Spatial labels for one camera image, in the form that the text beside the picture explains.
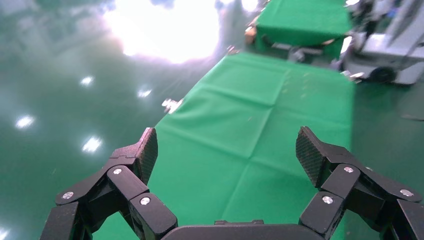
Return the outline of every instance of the white robot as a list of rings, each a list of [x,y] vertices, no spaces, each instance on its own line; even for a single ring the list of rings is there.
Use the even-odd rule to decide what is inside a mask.
[[[348,0],[346,7],[357,26],[342,69],[371,82],[416,83],[424,73],[424,0]]]

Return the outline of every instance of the green cloth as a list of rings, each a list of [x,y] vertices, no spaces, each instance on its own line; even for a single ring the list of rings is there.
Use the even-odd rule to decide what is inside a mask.
[[[228,55],[157,124],[150,190],[180,226],[296,224],[317,192],[295,156],[298,131],[306,125],[323,141],[349,147],[353,93],[334,71]],[[113,224],[123,220],[115,215],[103,228]],[[343,231],[341,223],[332,239]]]
[[[324,52],[338,58],[344,35],[351,29],[349,14],[342,0],[271,0],[256,21],[256,47],[265,48],[262,37],[293,46],[335,42]]]

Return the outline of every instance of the green table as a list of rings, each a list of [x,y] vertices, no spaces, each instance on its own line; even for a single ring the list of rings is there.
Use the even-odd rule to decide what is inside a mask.
[[[150,190],[180,226],[297,223],[317,192],[295,156],[299,128],[307,125],[323,141],[349,147],[353,90],[337,72],[228,55],[157,124]],[[342,224],[333,239],[343,231]]]
[[[324,53],[338,58],[351,29],[342,0],[271,0],[256,21],[256,47],[266,49],[263,37],[293,46],[316,46],[335,39]]]

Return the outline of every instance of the epoxy floor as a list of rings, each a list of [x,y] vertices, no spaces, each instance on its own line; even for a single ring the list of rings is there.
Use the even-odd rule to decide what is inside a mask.
[[[245,48],[261,4],[0,0],[0,240],[38,239],[58,192],[154,126],[229,46]],[[350,146],[422,194],[423,91],[357,85]],[[357,222],[348,237],[376,239]]]

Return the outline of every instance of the textured fingertip pad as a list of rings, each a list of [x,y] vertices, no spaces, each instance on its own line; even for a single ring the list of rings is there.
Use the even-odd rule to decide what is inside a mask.
[[[314,187],[317,187],[324,155],[320,151],[321,141],[307,126],[300,128],[296,140],[296,157]]]
[[[156,129],[146,128],[139,143],[140,148],[135,155],[138,167],[138,172],[141,173],[141,181],[147,185],[158,158],[158,137]]]

